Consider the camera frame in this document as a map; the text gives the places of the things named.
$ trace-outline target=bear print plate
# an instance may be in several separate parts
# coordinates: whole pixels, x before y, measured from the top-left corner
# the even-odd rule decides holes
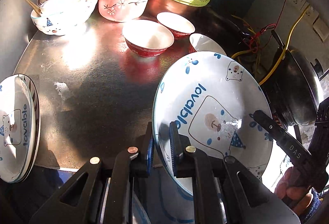
[[[271,116],[254,78],[233,59],[215,52],[195,52],[176,61],[157,89],[152,113],[155,145],[176,183],[192,194],[190,178],[172,171],[169,123],[209,156],[236,157],[257,178],[269,162],[273,140],[253,119],[255,110]]]
[[[17,75],[0,83],[0,178],[12,183],[26,165],[31,133],[35,132],[33,101]]]

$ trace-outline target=stack of plates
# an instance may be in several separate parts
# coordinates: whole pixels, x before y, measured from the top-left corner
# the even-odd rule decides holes
[[[16,74],[0,83],[0,178],[23,181],[37,156],[39,98],[32,80]]]

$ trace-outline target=pink bowl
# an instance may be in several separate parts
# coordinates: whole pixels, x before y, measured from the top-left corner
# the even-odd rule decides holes
[[[166,26],[176,39],[195,32],[195,27],[189,20],[175,13],[161,12],[157,15],[157,20]]]
[[[99,13],[106,19],[126,22],[140,17],[148,0],[98,0]]]
[[[122,29],[127,46],[142,57],[154,57],[174,43],[174,36],[163,25],[149,20],[127,22]]]

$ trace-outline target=cartoon bear illustration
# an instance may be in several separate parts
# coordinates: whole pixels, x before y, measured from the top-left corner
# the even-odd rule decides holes
[[[208,155],[223,158],[231,155],[231,147],[245,148],[237,134],[240,126],[241,121],[215,98],[207,96],[190,124],[189,134],[204,146],[200,149]]]
[[[3,130],[3,132],[0,132],[0,134],[4,136],[4,146],[21,144],[21,110],[16,109],[8,115],[3,115],[2,122],[3,127],[0,130]]]
[[[226,81],[237,80],[241,82],[243,73],[244,68],[240,66],[237,62],[231,61],[227,68]]]

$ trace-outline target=cooking pot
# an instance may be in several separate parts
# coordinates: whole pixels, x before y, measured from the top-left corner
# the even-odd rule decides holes
[[[274,56],[274,66],[284,45],[275,31],[272,35],[280,45]],[[323,101],[320,85],[323,69],[317,59],[315,62],[313,65],[298,49],[290,46],[273,75],[262,85],[272,114],[284,127],[309,125],[316,120],[319,104]]]

